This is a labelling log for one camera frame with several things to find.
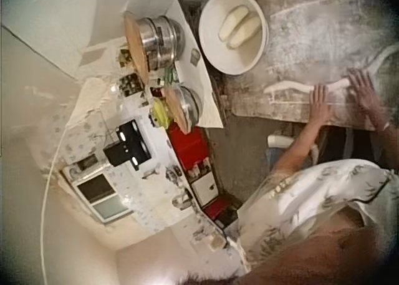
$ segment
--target wooden lid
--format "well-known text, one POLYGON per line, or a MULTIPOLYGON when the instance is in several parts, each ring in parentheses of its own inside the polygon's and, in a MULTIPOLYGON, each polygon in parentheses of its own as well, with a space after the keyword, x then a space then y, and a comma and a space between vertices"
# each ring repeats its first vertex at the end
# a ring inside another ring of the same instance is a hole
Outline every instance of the wooden lid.
POLYGON ((177 123, 180 130, 184 134, 190 133, 190 127, 184 115, 183 109, 181 109, 180 99, 176 92, 171 87, 165 87, 164 94, 166 103, 168 104, 169 110, 173 116, 173 120, 177 123))
POLYGON ((147 56, 140 36, 140 28, 137 21, 131 15, 124 14, 123 20, 125 21, 125 35, 130 54, 132 55, 133 66, 144 85, 147 85, 150 77, 147 56))

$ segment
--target hair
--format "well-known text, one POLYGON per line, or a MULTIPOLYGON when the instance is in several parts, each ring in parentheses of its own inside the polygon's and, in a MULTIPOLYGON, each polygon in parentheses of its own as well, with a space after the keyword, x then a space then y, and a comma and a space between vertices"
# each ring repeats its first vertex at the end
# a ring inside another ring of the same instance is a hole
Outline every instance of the hair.
POLYGON ((237 277, 231 276, 225 279, 201 278, 198 275, 188 275, 178 285, 232 285, 237 277))

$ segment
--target wooden cutting board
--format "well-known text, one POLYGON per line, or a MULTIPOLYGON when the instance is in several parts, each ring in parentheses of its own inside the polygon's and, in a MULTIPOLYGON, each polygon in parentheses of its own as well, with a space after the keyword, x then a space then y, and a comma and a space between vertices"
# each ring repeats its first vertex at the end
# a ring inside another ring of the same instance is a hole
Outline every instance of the wooden cutting board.
POLYGON ((142 79, 144 85, 147 85, 150 80, 150 74, 147 55, 145 54, 142 38, 140 36, 140 28, 132 15, 124 14, 123 20, 125 21, 125 35, 132 56, 133 66, 137 71, 137 75, 142 79))

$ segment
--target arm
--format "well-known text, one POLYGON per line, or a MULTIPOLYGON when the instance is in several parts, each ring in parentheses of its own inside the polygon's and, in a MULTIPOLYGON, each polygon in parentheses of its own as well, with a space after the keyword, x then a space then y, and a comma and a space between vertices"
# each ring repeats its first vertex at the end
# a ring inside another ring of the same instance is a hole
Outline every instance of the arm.
POLYGON ((331 118, 331 108, 327 105, 328 88, 316 85, 310 93, 310 117, 295 142, 282 155, 274 168, 275 171, 297 172, 310 152, 320 128, 331 118))
POLYGON ((397 169, 399 167, 399 132, 390 124, 389 117, 373 89, 370 76, 361 70, 350 69, 349 80, 356 91, 360 108, 365 115, 368 115, 375 131, 382 139, 388 165, 397 169))

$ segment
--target white cabinet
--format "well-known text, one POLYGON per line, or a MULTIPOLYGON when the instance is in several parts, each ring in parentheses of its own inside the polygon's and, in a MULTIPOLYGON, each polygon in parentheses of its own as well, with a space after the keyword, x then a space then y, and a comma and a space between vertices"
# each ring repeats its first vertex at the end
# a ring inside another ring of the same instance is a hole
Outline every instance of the white cabinet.
POLYGON ((201 207, 207 205, 219 195, 219 190, 212 172, 195 181, 191 187, 201 207))

